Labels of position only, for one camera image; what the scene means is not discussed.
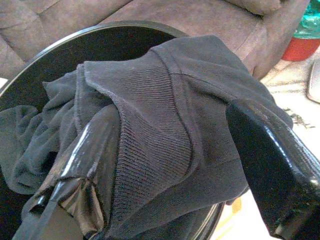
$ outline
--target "black plastic piece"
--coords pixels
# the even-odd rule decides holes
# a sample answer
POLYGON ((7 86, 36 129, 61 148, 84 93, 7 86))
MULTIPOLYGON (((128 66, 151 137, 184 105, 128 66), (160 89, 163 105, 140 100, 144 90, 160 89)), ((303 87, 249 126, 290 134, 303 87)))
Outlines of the black plastic piece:
POLYGON ((319 240, 319 160, 280 118, 253 100, 232 101, 226 117, 270 235, 319 240))

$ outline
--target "gray upholstery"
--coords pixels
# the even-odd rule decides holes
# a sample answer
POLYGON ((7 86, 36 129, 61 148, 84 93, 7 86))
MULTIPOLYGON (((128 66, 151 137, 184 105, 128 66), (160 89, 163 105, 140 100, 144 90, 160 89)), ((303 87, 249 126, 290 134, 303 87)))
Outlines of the gray upholstery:
POLYGON ((38 52, 78 30, 112 21, 150 20, 191 36, 218 36, 261 78, 281 58, 308 2, 1 0, 0 77, 12 79, 38 52))

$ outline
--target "clothing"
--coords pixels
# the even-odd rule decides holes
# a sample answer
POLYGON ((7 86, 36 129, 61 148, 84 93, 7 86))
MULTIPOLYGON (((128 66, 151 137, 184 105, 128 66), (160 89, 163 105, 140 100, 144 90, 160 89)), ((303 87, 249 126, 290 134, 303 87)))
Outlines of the clothing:
POLYGON ((12 135, 1 149, 7 156, 2 171, 12 189, 35 191, 52 166, 49 153, 61 159, 86 124, 114 104, 120 133, 110 221, 101 239, 162 239, 159 234, 169 232, 188 239, 198 211, 243 193, 248 184, 225 114, 233 99, 253 99, 292 127, 268 90, 215 36, 173 39, 133 60, 86 61, 44 87, 49 102, 42 113, 31 106, 0 113, 6 129, 0 139, 12 135), (8 154, 21 139, 19 152, 8 154), (170 226, 179 221, 185 228, 170 226))

